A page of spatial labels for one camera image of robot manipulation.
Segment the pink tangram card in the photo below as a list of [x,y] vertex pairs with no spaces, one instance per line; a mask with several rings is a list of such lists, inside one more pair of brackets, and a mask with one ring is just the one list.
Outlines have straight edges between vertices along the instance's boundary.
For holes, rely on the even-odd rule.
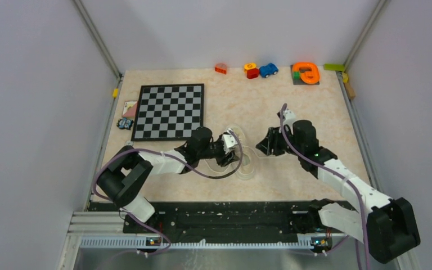
[[138,101],[125,101],[122,117],[134,119],[136,117]]

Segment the blue toy car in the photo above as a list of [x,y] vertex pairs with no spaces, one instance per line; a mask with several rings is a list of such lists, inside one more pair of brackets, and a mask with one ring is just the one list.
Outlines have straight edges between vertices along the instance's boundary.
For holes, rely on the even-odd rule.
[[278,72],[279,69],[274,63],[268,63],[259,68],[259,74],[262,78],[268,78],[272,75],[276,75]]

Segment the beige lace sneaker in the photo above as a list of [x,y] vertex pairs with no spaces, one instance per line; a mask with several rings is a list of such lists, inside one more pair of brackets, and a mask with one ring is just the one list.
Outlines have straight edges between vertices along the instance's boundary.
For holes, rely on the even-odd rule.
[[[239,141],[242,143],[242,163],[235,173],[235,176],[241,180],[250,180],[255,176],[256,171],[256,161],[255,161],[255,152],[247,146],[247,139],[244,134],[244,131],[237,124],[230,124],[226,128],[231,129],[236,136],[238,136]],[[227,166],[219,166],[217,165],[214,159],[205,160],[209,169],[215,173],[217,176],[222,176],[230,171],[234,170],[239,161],[232,162]]]

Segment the yellow clip left rail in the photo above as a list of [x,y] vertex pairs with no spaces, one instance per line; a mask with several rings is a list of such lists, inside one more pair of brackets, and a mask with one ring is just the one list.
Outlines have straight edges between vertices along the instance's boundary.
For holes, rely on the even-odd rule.
[[115,88],[112,92],[112,97],[113,98],[117,98],[119,94],[119,88]]

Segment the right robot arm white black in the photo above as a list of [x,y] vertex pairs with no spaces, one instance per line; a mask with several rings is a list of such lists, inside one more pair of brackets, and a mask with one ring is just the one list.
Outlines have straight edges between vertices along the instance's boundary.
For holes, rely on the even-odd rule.
[[335,228],[368,249],[379,263],[386,264],[419,246],[419,230],[413,207],[403,197],[393,199],[352,173],[331,150],[320,145],[309,120],[297,120],[290,127],[270,127],[256,149],[266,156],[292,154],[301,167],[337,191],[354,210],[328,199],[316,200],[307,216],[311,230]]

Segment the green block on rail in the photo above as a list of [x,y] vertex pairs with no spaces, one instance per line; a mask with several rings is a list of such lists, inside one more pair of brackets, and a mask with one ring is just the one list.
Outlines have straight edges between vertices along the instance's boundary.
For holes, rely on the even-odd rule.
[[339,71],[339,72],[344,72],[346,70],[346,67],[342,64],[330,64],[330,63],[326,63],[323,65],[323,68],[325,70],[329,70],[329,71]]

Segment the wooden block right rail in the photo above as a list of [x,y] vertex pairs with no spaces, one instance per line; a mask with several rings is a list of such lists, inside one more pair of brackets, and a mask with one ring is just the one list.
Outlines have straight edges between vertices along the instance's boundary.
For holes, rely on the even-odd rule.
[[347,96],[350,100],[353,100],[356,97],[356,92],[354,88],[350,85],[350,83],[344,83],[344,87],[346,89]]

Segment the orange marble track toy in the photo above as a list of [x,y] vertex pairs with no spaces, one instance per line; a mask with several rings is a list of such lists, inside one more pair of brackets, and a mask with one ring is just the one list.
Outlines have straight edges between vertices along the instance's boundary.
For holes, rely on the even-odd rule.
[[311,62],[293,64],[291,78],[294,85],[317,85],[321,80],[319,68]]

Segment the black white chessboard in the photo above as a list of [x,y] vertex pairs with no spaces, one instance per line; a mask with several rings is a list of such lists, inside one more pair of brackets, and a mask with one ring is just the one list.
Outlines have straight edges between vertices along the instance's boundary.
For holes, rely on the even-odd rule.
[[187,140],[204,125],[204,96],[202,83],[143,85],[131,141]]

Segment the small blue toy robot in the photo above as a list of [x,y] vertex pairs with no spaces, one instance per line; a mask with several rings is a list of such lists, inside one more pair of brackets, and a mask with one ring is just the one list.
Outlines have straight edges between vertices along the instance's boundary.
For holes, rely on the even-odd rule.
[[116,126],[121,130],[131,130],[134,120],[128,118],[121,118],[117,121]]

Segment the orange toy block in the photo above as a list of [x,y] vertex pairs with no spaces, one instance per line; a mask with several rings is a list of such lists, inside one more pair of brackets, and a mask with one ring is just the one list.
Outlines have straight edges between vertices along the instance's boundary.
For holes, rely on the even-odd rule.
[[215,72],[217,72],[217,73],[227,75],[228,67],[227,67],[227,65],[224,64],[224,63],[217,63],[217,64],[215,64],[215,66],[214,66],[214,70],[215,70]]

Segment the red toy block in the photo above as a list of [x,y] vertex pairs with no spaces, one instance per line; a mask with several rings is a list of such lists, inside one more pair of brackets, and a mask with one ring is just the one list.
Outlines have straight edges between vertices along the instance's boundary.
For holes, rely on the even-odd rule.
[[253,68],[246,71],[246,77],[248,79],[255,79],[259,76],[259,69]]

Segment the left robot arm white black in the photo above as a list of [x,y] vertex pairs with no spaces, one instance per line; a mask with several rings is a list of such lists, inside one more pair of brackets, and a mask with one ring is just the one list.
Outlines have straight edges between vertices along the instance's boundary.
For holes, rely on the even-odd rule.
[[97,173],[93,180],[96,196],[111,201],[117,208],[136,218],[143,232],[152,232],[158,225],[155,208],[141,194],[148,177],[163,174],[205,174],[196,168],[200,160],[215,160],[220,167],[236,162],[236,167],[222,179],[235,174],[242,165],[243,147],[229,128],[217,139],[207,127],[198,127],[181,146],[170,151],[154,151],[124,146]]

